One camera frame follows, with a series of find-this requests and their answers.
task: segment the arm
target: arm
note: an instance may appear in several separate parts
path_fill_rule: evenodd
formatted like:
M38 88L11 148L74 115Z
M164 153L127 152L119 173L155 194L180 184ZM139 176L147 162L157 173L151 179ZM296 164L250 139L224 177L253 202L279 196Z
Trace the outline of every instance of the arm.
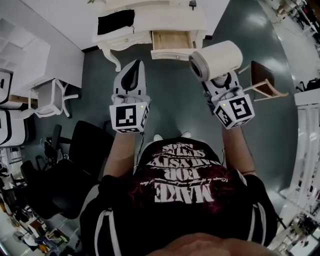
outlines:
M237 169L242 175L257 175L251 156L240 127L230 130L222 128L225 161L228 169Z
M135 133L116 133L103 176L119 178L132 172L135 164Z

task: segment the open drawer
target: open drawer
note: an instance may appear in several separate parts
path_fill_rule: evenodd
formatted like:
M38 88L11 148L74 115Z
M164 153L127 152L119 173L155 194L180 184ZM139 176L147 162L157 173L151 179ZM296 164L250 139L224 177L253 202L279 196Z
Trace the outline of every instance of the open drawer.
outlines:
M152 45L153 60L188 61L189 55L196 50L189 31L152 31Z

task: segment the desk leg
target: desk leg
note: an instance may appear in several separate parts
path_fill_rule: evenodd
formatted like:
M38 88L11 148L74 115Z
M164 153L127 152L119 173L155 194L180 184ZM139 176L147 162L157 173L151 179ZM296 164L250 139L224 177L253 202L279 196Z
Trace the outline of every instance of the desk leg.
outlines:
M198 32L196 33L194 43L195 43L195 47L196 47L197 49L201 49L201 48L203 47L204 40L203 40L203 38L202 38L202 36L201 36L201 32L200 32L200 31L198 31Z
M116 72L120 72L121 71L121 63L120 61L111 53L110 48L108 47L108 45L106 43L100 42L98 43L98 47L102 50L103 55L107 58L107 60L111 61L112 63L115 64L116 68L115 71Z

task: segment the drawer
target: drawer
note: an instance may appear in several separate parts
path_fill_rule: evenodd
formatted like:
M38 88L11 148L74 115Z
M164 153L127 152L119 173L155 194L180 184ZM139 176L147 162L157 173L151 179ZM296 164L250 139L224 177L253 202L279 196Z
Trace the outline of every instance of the drawer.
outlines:
M189 55L195 51L188 31L152 31L152 45L153 60L188 61Z
M106 43L111 50L122 51L136 44L151 44L152 40L149 31L142 31L112 38Z

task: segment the white cylinder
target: white cylinder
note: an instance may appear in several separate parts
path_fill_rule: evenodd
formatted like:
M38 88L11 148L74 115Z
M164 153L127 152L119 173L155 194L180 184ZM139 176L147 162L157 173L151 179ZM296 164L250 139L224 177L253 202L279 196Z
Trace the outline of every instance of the white cylinder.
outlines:
M241 50L231 41L197 49L189 56L191 70L201 82L240 68L242 61Z

